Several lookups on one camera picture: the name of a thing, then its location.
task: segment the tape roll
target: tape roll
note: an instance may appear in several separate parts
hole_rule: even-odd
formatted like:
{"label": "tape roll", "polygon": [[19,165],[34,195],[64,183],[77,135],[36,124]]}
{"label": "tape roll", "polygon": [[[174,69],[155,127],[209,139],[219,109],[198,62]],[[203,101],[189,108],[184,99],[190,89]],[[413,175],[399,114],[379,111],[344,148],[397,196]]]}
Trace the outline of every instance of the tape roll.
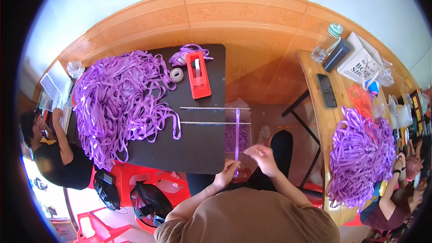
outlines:
{"label": "tape roll", "polygon": [[181,68],[176,67],[175,69],[173,69],[171,71],[171,73],[169,74],[169,76],[171,77],[171,79],[175,82],[178,83],[181,80],[183,80],[183,77],[185,76],[183,74],[183,71],[181,70]]}

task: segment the beige shoe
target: beige shoe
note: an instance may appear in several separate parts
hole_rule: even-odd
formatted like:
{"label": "beige shoe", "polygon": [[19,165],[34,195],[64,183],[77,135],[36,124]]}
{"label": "beige shoe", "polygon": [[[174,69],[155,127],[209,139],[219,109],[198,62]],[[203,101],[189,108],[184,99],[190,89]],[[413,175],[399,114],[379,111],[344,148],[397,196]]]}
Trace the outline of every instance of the beige shoe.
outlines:
{"label": "beige shoe", "polygon": [[260,136],[258,137],[257,144],[263,144],[264,139],[270,138],[270,127],[268,125],[264,125],[261,128]]}

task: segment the black table leg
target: black table leg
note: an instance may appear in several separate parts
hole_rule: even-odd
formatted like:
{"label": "black table leg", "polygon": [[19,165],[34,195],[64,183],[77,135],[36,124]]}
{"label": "black table leg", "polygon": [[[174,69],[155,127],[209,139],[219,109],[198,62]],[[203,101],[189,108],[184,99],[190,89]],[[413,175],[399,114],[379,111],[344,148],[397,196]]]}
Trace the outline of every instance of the black table leg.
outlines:
{"label": "black table leg", "polygon": [[305,91],[305,93],[303,93],[293,104],[291,104],[291,106],[288,107],[288,109],[286,109],[283,113],[282,113],[282,117],[287,116],[290,112],[292,112],[294,110],[295,107],[297,107],[300,103],[302,103],[303,100],[305,100],[305,98],[307,98],[309,96],[309,89],[307,89]]}
{"label": "black table leg", "polygon": [[[298,122],[300,122],[300,124],[306,129],[306,131],[310,134],[310,136],[312,136],[312,138],[315,140],[315,142],[320,145],[320,140],[316,137],[316,135],[311,131],[311,129],[308,127],[308,125],[306,125],[306,123],[297,115],[297,113],[294,111],[294,108],[297,107],[300,103],[302,103],[303,100],[305,100],[308,96],[309,96],[309,89],[307,89],[293,104],[291,104],[291,106],[288,107],[288,109],[286,109],[283,113],[282,113],[282,117],[287,116],[289,113],[292,113],[292,115],[298,120]],[[322,192],[317,192],[317,191],[313,191],[310,189],[305,189],[303,188],[303,186],[305,185],[306,181],[308,180],[308,177],[310,176],[310,173],[312,172],[312,169],[315,166],[315,163],[318,160],[318,156],[321,153],[321,147],[318,148],[318,151],[315,155],[314,160],[312,161],[312,164],[309,167],[308,172],[305,175],[305,178],[303,178],[302,183],[300,184],[300,186],[298,187],[299,190],[301,190],[303,193],[314,196],[314,197],[322,197]]]}
{"label": "black table leg", "polygon": [[311,175],[310,173],[312,172],[312,169],[314,168],[314,166],[315,166],[315,164],[316,164],[316,162],[317,162],[317,160],[318,160],[318,156],[320,155],[320,153],[321,153],[321,147],[318,148],[318,151],[317,151],[317,153],[315,154],[315,158],[314,158],[314,160],[312,161],[312,164],[310,165],[309,170],[308,170],[308,172],[306,173],[305,178],[303,179],[303,181],[302,181],[302,183],[300,184],[299,188],[303,188],[303,186],[305,185],[306,181],[308,180],[308,177]]}

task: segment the glass jar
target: glass jar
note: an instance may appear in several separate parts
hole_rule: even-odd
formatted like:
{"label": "glass jar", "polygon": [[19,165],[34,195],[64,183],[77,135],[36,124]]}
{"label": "glass jar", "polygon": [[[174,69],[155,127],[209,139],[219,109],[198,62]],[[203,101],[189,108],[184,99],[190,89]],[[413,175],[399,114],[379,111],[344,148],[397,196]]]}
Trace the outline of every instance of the glass jar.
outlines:
{"label": "glass jar", "polygon": [[334,47],[338,45],[343,27],[340,24],[331,23],[327,31],[311,55],[317,63],[323,62],[324,58],[329,56]]}

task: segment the yellow lid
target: yellow lid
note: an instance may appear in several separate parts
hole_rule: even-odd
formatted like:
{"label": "yellow lid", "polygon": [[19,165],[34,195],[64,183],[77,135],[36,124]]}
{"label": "yellow lid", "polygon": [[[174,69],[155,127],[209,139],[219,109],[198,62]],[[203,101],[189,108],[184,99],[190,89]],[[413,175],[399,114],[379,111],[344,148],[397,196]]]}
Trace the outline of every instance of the yellow lid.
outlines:
{"label": "yellow lid", "polygon": [[384,192],[385,192],[385,189],[387,188],[387,181],[386,180],[383,180],[382,182],[381,182],[381,186],[380,186],[380,188],[379,188],[379,195],[380,196],[383,196],[384,195]]}

